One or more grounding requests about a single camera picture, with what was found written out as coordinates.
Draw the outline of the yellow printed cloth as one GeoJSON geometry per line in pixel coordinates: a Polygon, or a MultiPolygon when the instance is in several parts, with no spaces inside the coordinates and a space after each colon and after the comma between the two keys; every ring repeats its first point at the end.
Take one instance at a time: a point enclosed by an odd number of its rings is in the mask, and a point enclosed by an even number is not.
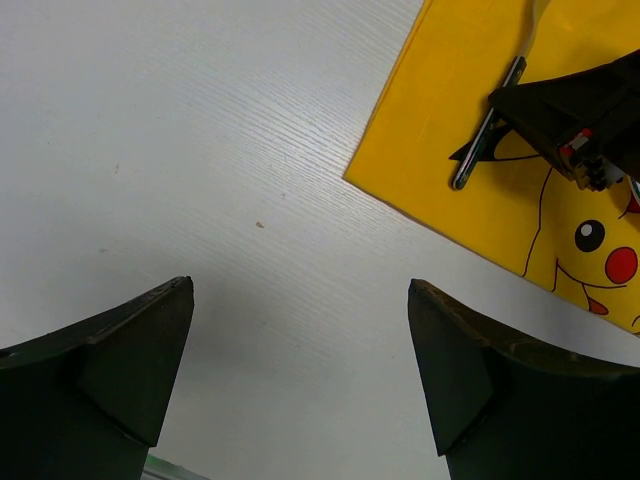
{"type": "Polygon", "coordinates": [[[639,330],[639,186],[580,189],[505,124],[461,190],[451,180],[489,92],[519,53],[527,81],[639,44],[635,1],[427,1],[377,101],[348,182],[482,257],[639,330]]]}

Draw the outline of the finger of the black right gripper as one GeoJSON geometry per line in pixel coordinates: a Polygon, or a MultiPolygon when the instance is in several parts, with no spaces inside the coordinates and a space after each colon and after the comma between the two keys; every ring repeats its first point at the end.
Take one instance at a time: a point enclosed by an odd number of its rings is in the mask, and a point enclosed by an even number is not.
{"type": "Polygon", "coordinates": [[[499,88],[489,96],[489,103],[536,151],[560,165],[557,140],[568,126],[568,117],[552,105],[555,79],[499,88]]]}

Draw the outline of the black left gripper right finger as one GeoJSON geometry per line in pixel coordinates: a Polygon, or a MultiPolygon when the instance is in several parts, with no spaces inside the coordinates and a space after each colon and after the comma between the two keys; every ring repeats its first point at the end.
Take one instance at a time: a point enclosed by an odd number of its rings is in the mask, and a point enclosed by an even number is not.
{"type": "Polygon", "coordinates": [[[408,321],[437,453],[454,479],[635,479],[639,371],[476,312],[424,280],[408,321]]]}

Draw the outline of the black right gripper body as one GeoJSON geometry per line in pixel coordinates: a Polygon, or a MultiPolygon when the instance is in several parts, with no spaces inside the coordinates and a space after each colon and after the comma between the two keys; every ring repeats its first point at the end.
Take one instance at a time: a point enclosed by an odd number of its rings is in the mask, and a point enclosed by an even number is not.
{"type": "Polygon", "coordinates": [[[557,140],[561,170],[602,191],[639,178],[639,52],[552,81],[552,105],[568,117],[557,140]]]}

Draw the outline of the fork with teal handle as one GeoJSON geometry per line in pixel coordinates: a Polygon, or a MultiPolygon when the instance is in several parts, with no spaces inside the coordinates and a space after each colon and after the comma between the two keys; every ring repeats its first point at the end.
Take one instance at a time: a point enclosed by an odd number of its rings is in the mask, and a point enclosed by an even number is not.
{"type": "MultiPolygon", "coordinates": [[[[517,55],[511,61],[508,70],[503,76],[499,84],[500,87],[516,85],[520,81],[527,67],[527,56],[533,46],[538,25],[549,3],[549,0],[533,0],[527,2],[524,15],[524,27],[516,50],[517,55]]],[[[489,137],[499,122],[500,115],[493,107],[489,107],[473,137],[466,145],[465,155],[459,161],[457,169],[453,174],[451,187],[454,190],[460,191],[467,185],[475,166],[487,149],[489,137]]]]}

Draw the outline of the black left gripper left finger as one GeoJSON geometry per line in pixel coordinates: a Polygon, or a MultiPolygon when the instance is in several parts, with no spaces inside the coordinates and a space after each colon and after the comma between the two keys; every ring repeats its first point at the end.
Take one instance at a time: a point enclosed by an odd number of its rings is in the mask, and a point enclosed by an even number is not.
{"type": "Polygon", "coordinates": [[[193,311],[193,281],[176,277],[2,349],[2,478],[140,478],[160,437],[193,311]]]}

